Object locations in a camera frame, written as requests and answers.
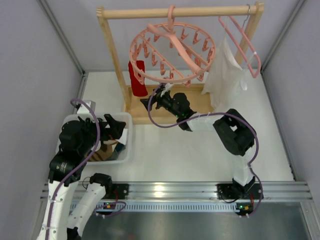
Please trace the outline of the dark green christmas sock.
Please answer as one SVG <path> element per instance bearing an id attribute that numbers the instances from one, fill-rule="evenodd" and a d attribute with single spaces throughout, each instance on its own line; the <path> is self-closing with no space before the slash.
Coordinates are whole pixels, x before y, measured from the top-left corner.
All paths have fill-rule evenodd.
<path id="1" fill-rule="evenodd" d="M 126 146 L 120 142 L 118 142 L 115 145 L 112 145 L 113 148 L 113 152 L 110 155 L 110 157 L 108 158 L 110 161 L 116 161 L 120 155 L 120 153 L 126 149 Z"/>

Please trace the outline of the pink round clip hanger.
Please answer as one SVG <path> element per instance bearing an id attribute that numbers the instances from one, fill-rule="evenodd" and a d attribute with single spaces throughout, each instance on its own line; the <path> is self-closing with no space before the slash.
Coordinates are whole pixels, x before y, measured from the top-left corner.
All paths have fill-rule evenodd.
<path id="1" fill-rule="evenodd" d="M 141 84 L 146 79 L 170 84 L 200 82 L 210 70 L 216 53 L 213 38 L 198 26 L 177 22 L 174 5 L 163 23 L 151 24 L 139 32 L 129 48 L 129 62 Z"/>

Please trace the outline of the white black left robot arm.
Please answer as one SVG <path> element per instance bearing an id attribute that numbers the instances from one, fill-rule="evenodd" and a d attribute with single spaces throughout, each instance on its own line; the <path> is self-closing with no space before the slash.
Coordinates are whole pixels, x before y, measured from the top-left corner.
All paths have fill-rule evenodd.
<path id="1" fill-rule="evenodd" d="M 81 200 L 70 211 L 82 171 L 94 153 L 113 140 L 126 146 L 117 162 L 128 160 L 132 150 L 132 127 L 132 117 L 126 112 L 98 116 L 72 114 L 65 118 L 57 152 L 49 164 L 47 204 L 37 239 L 81 239 L 98 202 L 117 193 L 111 176 L 95 173 L 89 178 Z"/>

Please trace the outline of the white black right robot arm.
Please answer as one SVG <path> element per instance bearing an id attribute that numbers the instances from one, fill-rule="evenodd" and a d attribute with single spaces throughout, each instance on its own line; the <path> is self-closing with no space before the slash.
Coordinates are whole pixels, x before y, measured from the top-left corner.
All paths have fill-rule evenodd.
<path id="1" fill-rule="evenodd" d="M 163 86 L 154 90 L 149 98 L 142 98 L 140 102 L 150 112 L 152 106 L 156 109 L 164 108 L 173 114 L 176 125 L 183 131 L 214 132 L 221 140 L 225 149 L 238 158 L 234 160 L 232 184 L 219 188 L 219 199 L 227 203 L 235 202 L 252 196 L 250 192 L 257 175 L 253 172 L 252 162 L 259 152 L 259 141 L 254 128 L 231 108 L 227 112 L 197 113 L 190 107 L 187 96 L 178 92 L 174 96 Z"/>

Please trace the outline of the pink clothes hanger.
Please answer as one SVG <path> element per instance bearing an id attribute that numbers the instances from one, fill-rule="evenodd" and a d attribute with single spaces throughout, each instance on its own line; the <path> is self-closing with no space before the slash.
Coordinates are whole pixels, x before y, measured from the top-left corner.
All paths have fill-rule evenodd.
<path id="1" fill-rule="evenodd" d="M 218 17 L 220 24 L 224 27 L 226 33 L 229 35 L 229 37 L 237 47 L 237 52 L 235 55 L 236 62 L 238 64 L 245 62 L 253 78 L 256 78 L 260 74 L 261 60 L 253 44 L 251 43 L 251 40 L 264 13 L 264 10 L 265 3 L 262 1 L 257 1 L 254 5 L 223 7 Z M 240 42 L 236 41 L 230 30 L 226 27 L 226 24 L 222 21 L 221 16 L 228 16 L 234 23 L 234 25 L 242 35 Z M 233 16 L 248 16 L 248 19 L 244 21 L 243 26 L 240 26 L 233 18 Z M 250 59 L 246 57 L 246 52 L 248 49 L 250 49 L 253 53 L 252 58 L 256 59 L 257 61 L 256 71 L 253 70 L 250 64 Z"/>

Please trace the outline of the wooden clothes rack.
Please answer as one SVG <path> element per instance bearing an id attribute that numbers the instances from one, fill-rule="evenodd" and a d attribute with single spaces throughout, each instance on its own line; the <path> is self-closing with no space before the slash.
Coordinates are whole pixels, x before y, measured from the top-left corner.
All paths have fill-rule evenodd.
<path id="1" fill-rule="evenodd" d="M 264 12 L 265 4 L 256 2 L 248 6 L 218 7 L 180 7 L 150 9 L 106 10 L 100 6 L 96 15 L 108 46 L 119 86 L 124 98 L 124 110 L 130 113 L 135 124 L 149 124 L 152 108 L 160 110 L 155 119 L 162 124 L 170 124 L 176 119 L 185 119 L 192 114 L 189 98 L 199 110 L 209 110 L 209 97 L 200 96 L 200 89 L 191 85 L 191 80 L 202 81 L 216 56 L 213 39 L 204 30 L 185 22 L 177 22 L 177 17 L 249 17 L 246 27 L 240 27 L 242 34 L 240 43 L 236 44 L 235 59 L 241 63 L 246 59 L 246 51 L 251 49 L 251 39 Z M 167 18 L 164 23 L 149 24 L 132 41 L 129 48 L 129 76 L 131 84 L 125 78 L 118 58 L 116 45 L 109 26 L 109 20 Z M 202 50 L 208 53 L 203 58 L 189 45 L 185 44 L 187 35 L 176 36 L 174 28 L 193 29 L 195 34 L 204 34 Z M 176 49 L 191 70 L 191 75 L 184 76 L 155 47 L 159 38 L 169 40 L 170 47 Z"/>

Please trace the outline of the white plastic laundry basket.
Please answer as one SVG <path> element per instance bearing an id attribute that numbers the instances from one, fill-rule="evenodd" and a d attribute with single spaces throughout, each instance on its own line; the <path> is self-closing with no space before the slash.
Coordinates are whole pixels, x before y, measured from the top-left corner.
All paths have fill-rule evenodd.
<path id="1" fill-rule="evenodd" d="M 117 121 L 125 122 L 127 129 L 127 139 L 125 149 L 122 150 L 118 158 L 116 160 L 108 160 L 108 161 L 90 161 L 88 160 L 87 166 L 105 166 L 112 164 L 122 164 L 128 162 L 128 160 L 132 157 L 133 152 L 133 119 L 132 116 L 127 112 L 111 112 L 110 115 Z M 82 119 L 90 118 L 93 120 L 93 117 L 90 114 L 71 114 L 64 118 L 62 125 L 70 121 L 79 121 L 78 116 Z"/>

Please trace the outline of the brown striped sock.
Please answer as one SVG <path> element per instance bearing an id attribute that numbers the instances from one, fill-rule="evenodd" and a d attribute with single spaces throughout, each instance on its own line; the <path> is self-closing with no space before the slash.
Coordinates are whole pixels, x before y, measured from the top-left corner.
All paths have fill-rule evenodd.
<path id="1" fill-rule="evenodd" d="M 117 145 L 117 141 L 104 143 L 100 146 L 100 149 L 97 150 L 91 158 L 88 160 L 89 162 L 105 162 L 110 158 L 114 152 L 114 149 Z"/>

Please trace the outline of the white undershirt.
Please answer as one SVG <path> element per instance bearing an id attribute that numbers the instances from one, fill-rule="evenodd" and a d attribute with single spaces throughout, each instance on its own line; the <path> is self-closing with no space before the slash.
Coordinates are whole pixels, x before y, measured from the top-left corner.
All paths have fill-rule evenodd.
<path id="1" fill-rule="evenodd" d="M 248 89 L 245 71 L 237 63 L 224 32 L 206 77 L 202 94 L 208 93 L 214 112 L 226 112 L 239 95 Z"/>

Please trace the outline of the aluminium mounting rail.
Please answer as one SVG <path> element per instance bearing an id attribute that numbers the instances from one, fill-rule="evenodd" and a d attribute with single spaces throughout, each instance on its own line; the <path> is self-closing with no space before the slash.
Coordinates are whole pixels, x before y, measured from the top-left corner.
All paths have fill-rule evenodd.
<path id="1" fill-rule="evenodd" d="M 91 189 L 100 212 L 231 212 L 252 211 L 258 203 L 301 203 L 313 200 L 304 182 L 255 183 L 239 197 L 229 183 L 118 182 L 101 197 L 101 187 Z"/>

